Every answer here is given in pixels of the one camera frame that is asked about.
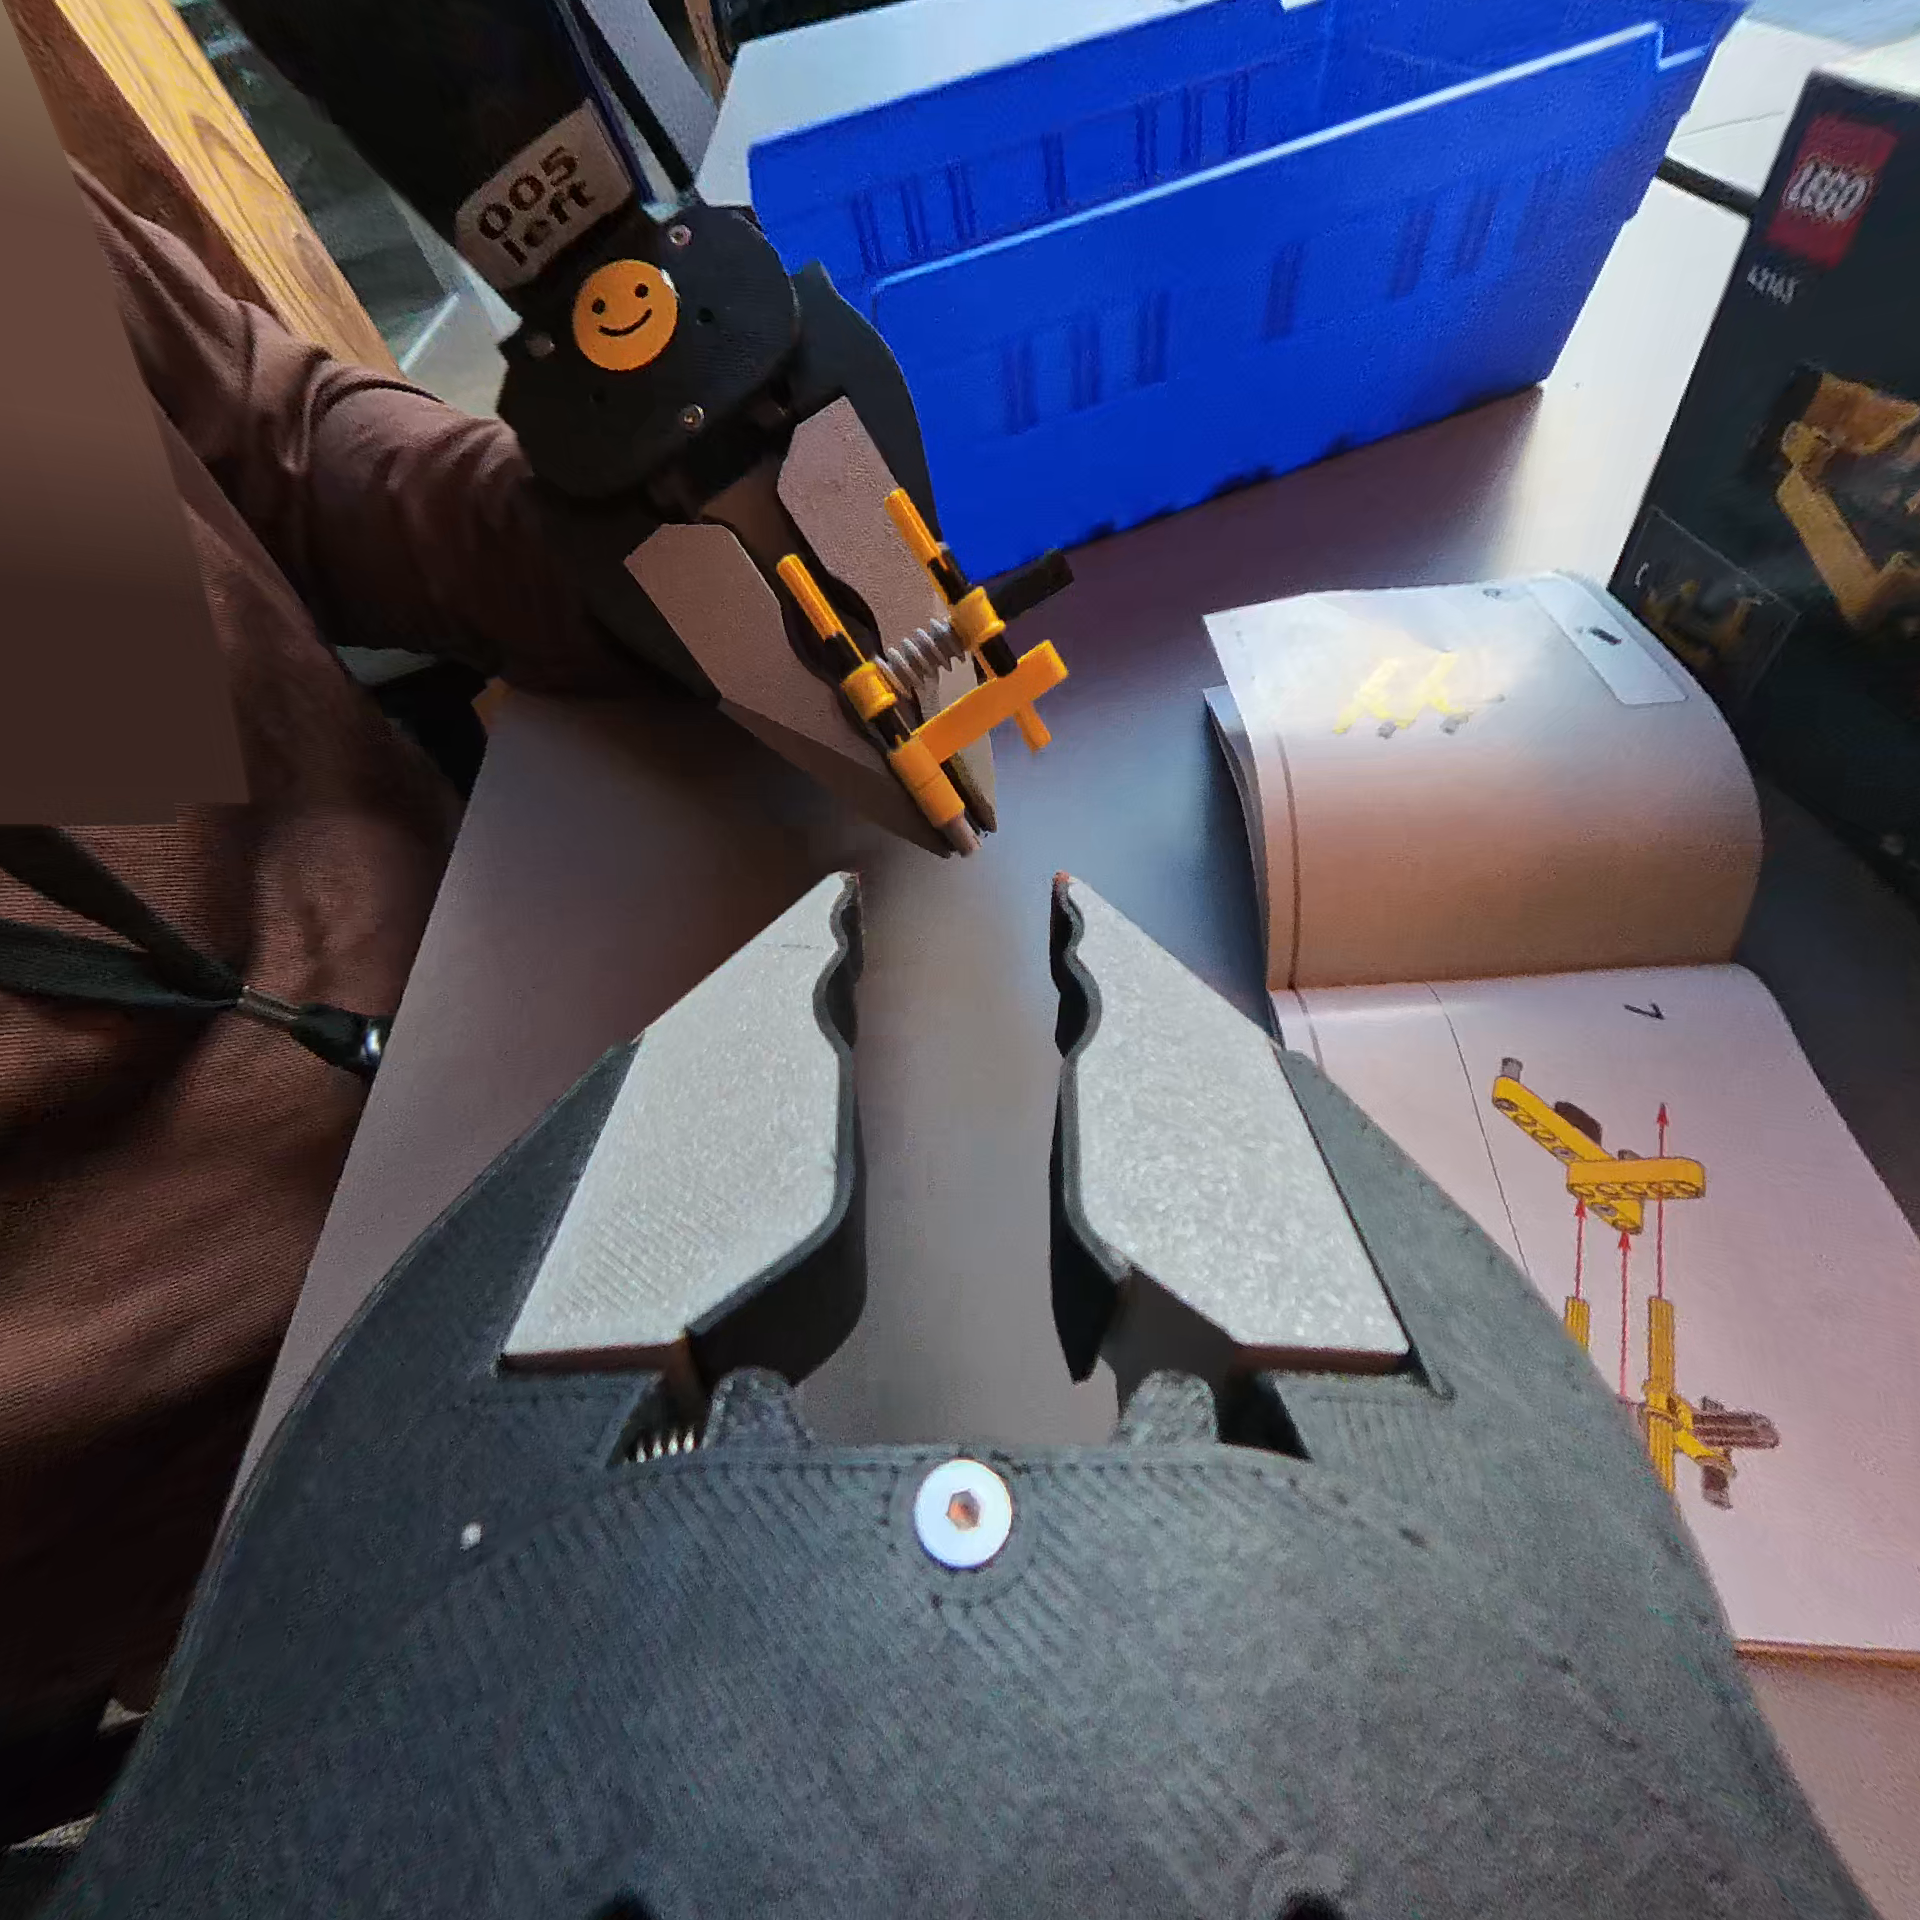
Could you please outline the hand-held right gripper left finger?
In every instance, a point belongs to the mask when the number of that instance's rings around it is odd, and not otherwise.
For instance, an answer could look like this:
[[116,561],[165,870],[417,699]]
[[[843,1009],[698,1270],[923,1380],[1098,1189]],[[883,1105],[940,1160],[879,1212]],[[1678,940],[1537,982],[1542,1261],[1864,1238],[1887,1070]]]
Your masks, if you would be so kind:
[[866,1305],[860,879],[825,876],[632,1046],[504,1341],[510,1370],[654,1370],[708,1403],[807,1380]]

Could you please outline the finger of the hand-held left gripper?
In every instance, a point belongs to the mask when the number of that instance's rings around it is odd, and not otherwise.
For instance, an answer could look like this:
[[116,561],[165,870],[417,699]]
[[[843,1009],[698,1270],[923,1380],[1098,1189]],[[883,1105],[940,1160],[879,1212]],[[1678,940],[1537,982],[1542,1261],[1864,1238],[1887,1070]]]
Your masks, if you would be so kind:
[[[949,631],[948,606],[923,563],[886,511],[898,480],[852,412],[848,397],[801,420],[777,473],[777,504],[802,544],[802,561],[828,606],[869,655],[890,672],[900,715],[933,719],[979,677]],[[895,837],[940,837],[889,771],[875,735],[843,699],[817,631],[777,588],[798,662],[777,694],[786,757],[839,802]]]
[[672,627],[721,713],[817,785],[923,851],[966,851],[966,824],[937,829],[886,763],[832,672],[832,653],[721,523],[667,523],[628,575]]

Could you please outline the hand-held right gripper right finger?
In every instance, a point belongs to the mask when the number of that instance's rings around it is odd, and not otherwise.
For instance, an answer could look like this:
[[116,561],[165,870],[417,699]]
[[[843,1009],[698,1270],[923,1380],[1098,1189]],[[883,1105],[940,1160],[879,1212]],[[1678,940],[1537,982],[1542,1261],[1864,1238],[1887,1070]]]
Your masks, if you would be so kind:
[[1386,1379],[1415,1338],[1284,1052],[1077,876],[1052,879],[1048,1299],[1071,1380]]

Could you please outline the yellow lego assembly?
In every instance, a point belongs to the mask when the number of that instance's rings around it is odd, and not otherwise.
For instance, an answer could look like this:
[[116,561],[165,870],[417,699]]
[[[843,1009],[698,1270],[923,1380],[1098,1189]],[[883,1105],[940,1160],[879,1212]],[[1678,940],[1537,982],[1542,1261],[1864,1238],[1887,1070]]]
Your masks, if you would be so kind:
[[1009,642],[1013,616],[1061,595],[1074,571],[1048,549],[1002,579],[1002,595],[972,580],[949,544],[932,529],[909,488],[886,493],[883,508],[923,569],[944,616],[903,638],[869,645],[848,631],[822,580],[786,550],[777,580],[811,622],[828,660],[828,679],[879,757],[940,832],[953,854],[972,854],[990,832],[985,796],[966,753],[1013,723],[1031,753],[1052,743],[1038,699],[1068,679],[1061,653],[1038,638],[1026,653]]

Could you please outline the person's left forearm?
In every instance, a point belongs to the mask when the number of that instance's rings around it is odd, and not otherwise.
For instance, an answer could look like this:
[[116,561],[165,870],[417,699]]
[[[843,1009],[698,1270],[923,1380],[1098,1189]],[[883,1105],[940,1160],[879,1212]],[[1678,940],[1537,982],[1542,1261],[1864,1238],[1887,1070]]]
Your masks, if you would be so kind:
[[68,165],[146,396],[323,638],[446,660],[526,692],[647,687],[552,544],[504,420],[297,340]]

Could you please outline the lego instruction booklet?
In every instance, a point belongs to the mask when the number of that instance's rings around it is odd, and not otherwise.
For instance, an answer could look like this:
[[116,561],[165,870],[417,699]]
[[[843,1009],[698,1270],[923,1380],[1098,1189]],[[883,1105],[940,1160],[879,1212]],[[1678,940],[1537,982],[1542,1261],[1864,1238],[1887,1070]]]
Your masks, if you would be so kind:
[[1564,571],[1204,632],[1279,1041],[1528,1273],[1744,1647],[1918,1664],[1918,1231],[1735,963],[1706,692]]

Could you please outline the black lego set box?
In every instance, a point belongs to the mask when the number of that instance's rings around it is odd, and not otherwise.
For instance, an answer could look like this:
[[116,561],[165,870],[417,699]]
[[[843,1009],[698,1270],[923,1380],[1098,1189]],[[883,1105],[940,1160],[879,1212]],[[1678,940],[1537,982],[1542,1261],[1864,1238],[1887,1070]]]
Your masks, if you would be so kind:
[[1918,38],[1801,86],[1609,590],[1918,903]]

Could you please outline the blue plastic bin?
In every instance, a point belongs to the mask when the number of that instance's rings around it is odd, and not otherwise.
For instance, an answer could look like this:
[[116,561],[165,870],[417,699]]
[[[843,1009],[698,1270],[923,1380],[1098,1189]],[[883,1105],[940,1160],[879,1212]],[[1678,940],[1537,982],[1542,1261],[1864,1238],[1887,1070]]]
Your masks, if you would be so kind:
[[895,3],[708,150],[890,345],[975,575],[1542,383],[1741,3]]

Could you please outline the wooden post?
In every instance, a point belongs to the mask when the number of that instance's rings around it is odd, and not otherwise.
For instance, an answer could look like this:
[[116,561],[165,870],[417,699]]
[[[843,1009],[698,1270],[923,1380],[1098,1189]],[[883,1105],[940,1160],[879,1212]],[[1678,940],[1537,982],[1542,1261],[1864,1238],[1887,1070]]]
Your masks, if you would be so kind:
[[173,3],[10,3],[63,150],[234,297],[394,374],[346,275]]

